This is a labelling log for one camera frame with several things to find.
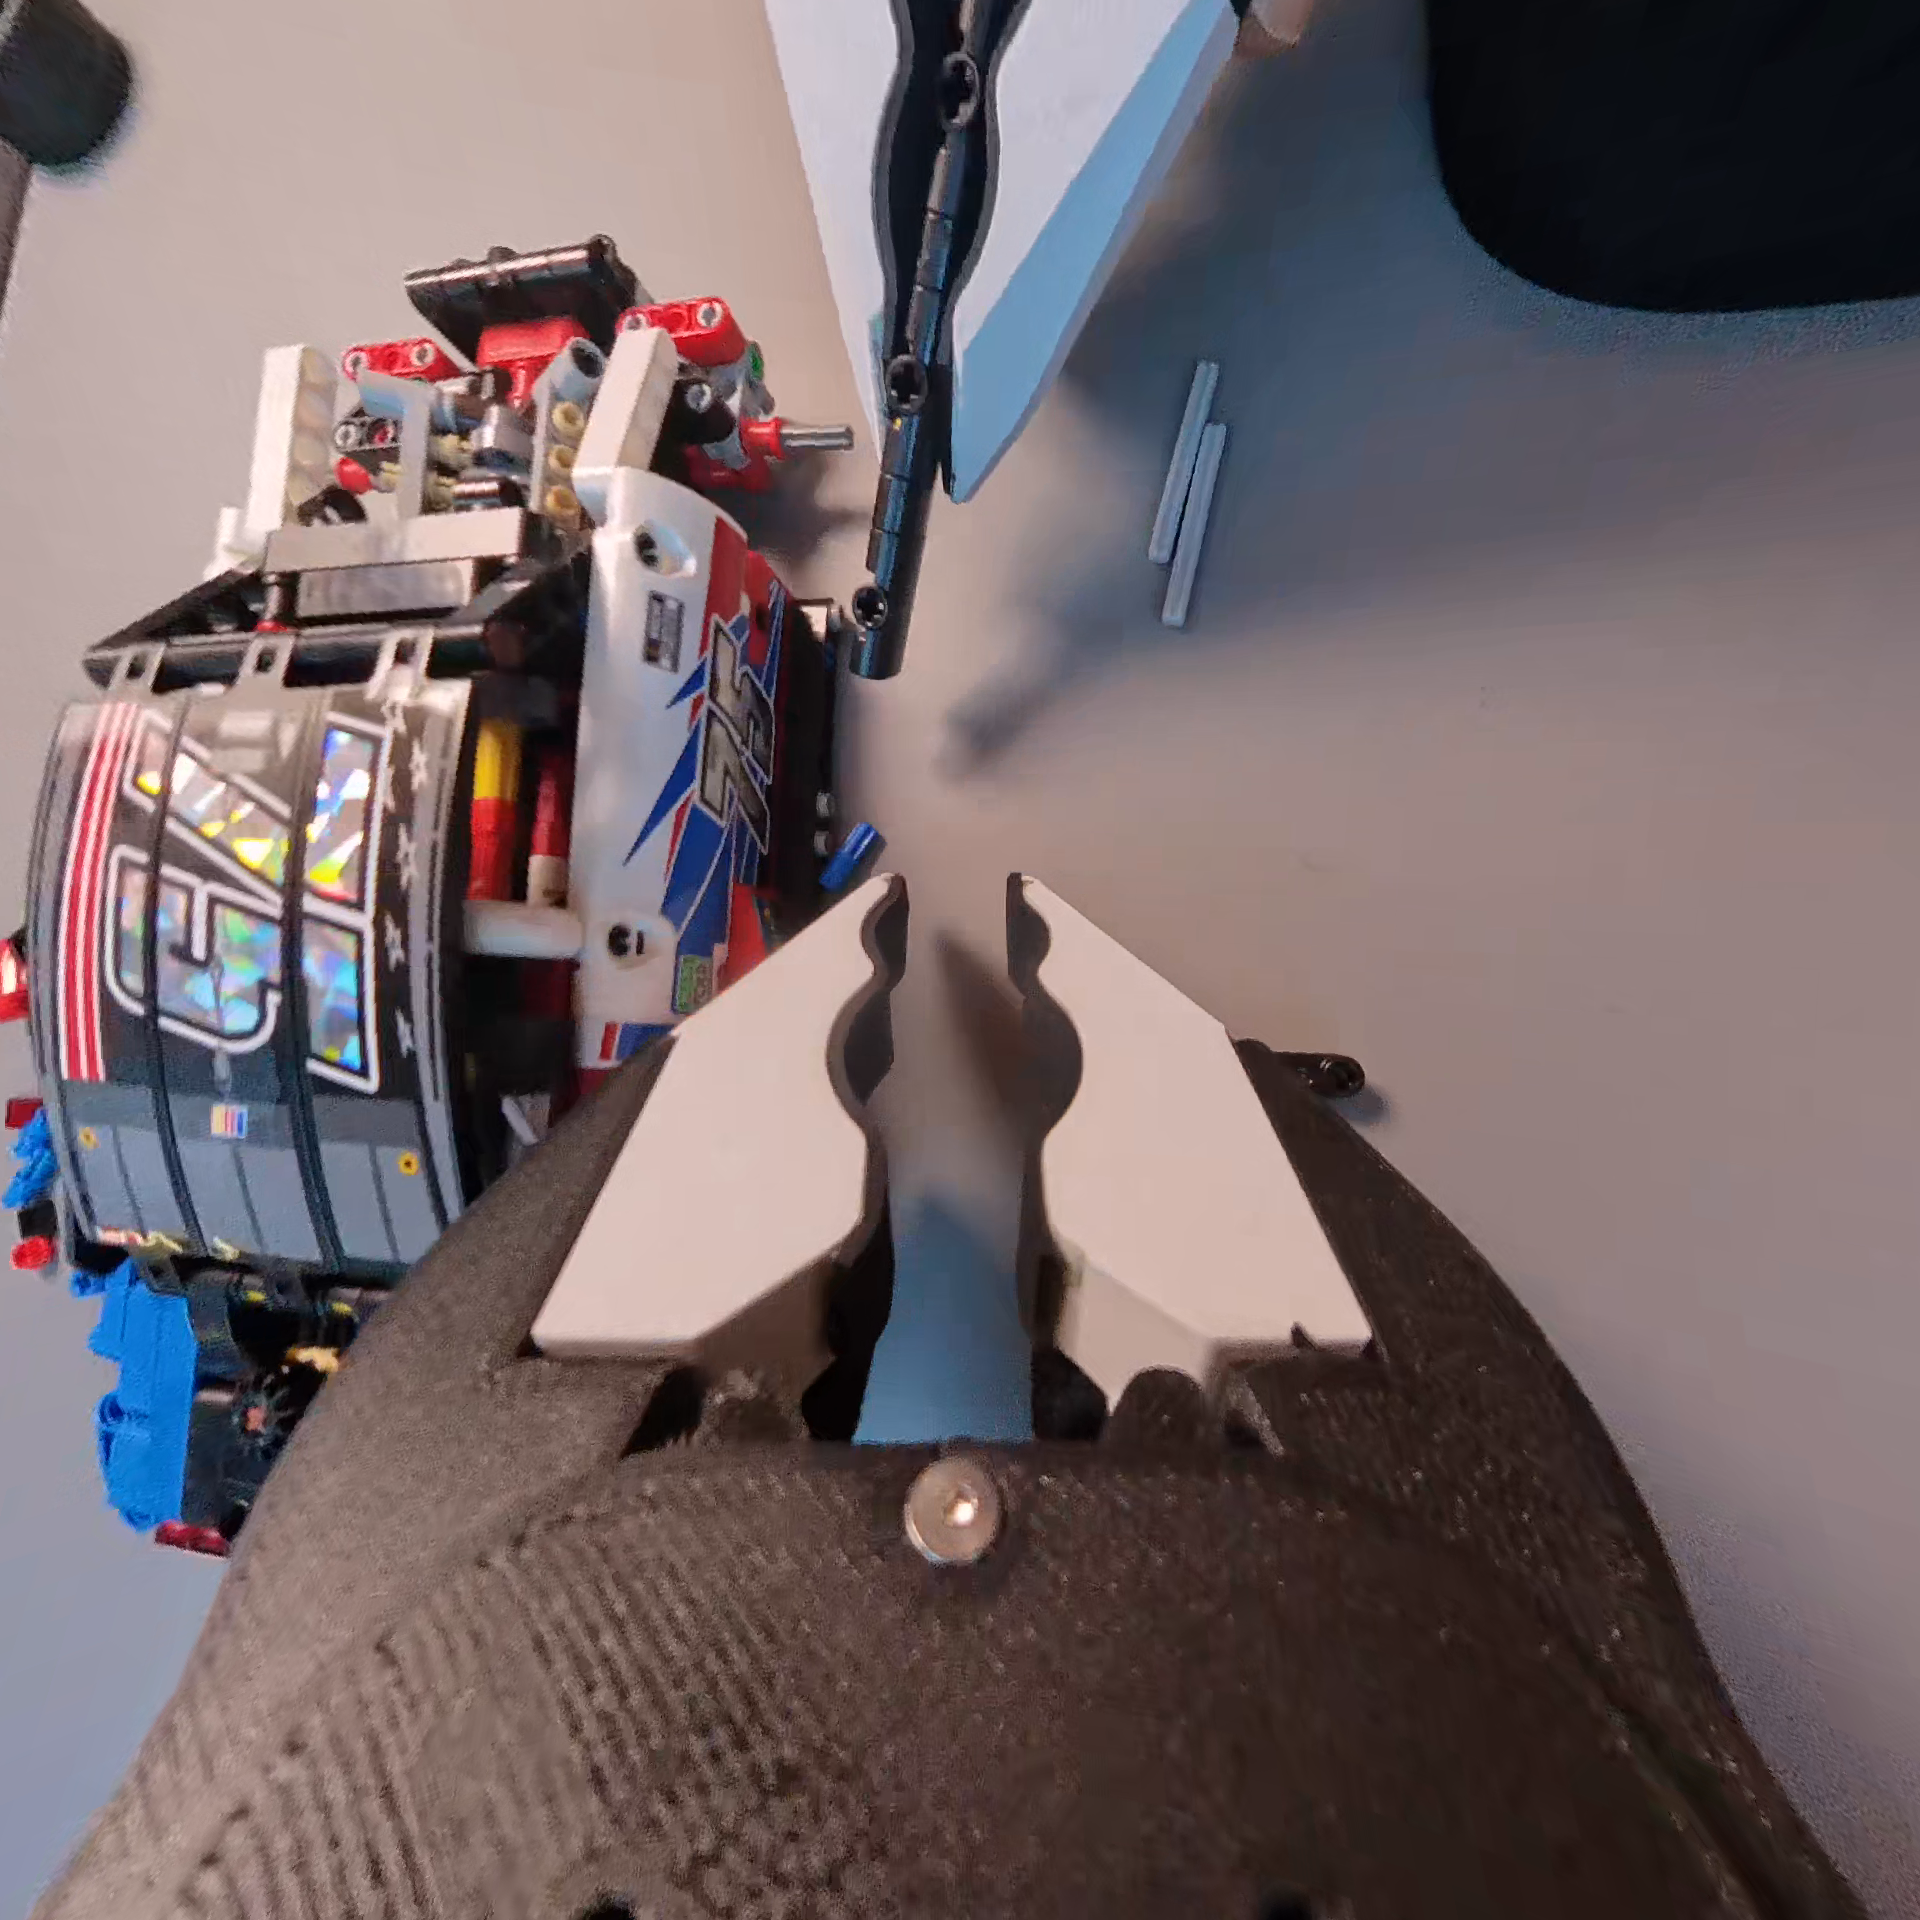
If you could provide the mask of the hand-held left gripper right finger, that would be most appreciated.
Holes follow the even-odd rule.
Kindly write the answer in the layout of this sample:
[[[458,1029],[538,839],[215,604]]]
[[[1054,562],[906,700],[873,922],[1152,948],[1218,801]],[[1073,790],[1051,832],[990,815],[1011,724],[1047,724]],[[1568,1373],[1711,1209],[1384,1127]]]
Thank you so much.
[[[1115,1410],[1152,1376],[1361,1359],[1371,1320],[1229,1029],[1035,876],[1006,882],[1029,1041],[1023,1309]]]

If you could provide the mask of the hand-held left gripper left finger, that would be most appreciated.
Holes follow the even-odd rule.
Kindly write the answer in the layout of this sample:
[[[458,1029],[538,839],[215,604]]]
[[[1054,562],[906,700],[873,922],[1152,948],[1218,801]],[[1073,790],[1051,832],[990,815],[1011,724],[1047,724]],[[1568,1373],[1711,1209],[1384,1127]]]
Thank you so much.
[[[533,1350],[755,1373],[860,1413],[891,1312],[891,1067],[906,889],[873,876],[685,1018],[659,1054]]]

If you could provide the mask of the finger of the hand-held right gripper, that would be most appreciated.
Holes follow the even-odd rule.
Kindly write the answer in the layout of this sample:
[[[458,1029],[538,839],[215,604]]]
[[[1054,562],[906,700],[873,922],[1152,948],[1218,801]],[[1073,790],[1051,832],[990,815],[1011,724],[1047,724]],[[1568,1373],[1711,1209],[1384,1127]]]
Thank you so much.
[[[891,5],[765,5],[765,14],[854,394],[867,437],[880,441],[888,288],[875,168],[898,74],[898,24]]]
[[[946,491],[1060,372],[1235,54],[1235,5],[1023,5],[990,63],[985,198],[949,309]]]

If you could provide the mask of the long black lego axle assembly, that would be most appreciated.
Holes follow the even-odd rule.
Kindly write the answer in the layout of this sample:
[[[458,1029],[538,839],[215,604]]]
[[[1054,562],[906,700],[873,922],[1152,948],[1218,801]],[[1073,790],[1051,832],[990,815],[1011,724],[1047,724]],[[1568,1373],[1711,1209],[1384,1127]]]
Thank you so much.
[[[995,198],[995,74],[1025,5],[888,5],[867,236],[880,298],[867,325],[877,491],[864,584],[844,611],[854,675],[895,680],[936,491],[955,497],[955,301]]]

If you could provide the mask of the red white lego race car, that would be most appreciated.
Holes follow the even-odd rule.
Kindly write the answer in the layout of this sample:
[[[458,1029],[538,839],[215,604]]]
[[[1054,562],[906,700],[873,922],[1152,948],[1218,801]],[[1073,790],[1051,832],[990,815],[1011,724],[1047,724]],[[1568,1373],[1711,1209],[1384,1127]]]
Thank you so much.
[[[95,1299],[105,1498],[226,1559],[375,1307],[823,903],[831,602],[721,500],[776,416],[728,301],[606,236],[265,355],[203,584],[42,766],[3,1023],[12,1266]]]

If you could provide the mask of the black lego tire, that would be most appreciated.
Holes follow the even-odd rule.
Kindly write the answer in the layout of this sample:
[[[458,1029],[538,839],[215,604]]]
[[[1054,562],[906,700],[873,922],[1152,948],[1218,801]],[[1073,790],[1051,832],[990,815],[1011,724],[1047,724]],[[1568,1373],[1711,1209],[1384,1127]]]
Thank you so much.
[[[87,5],[3,5],[3,148],[76,170],[131,107],[131,54]]]

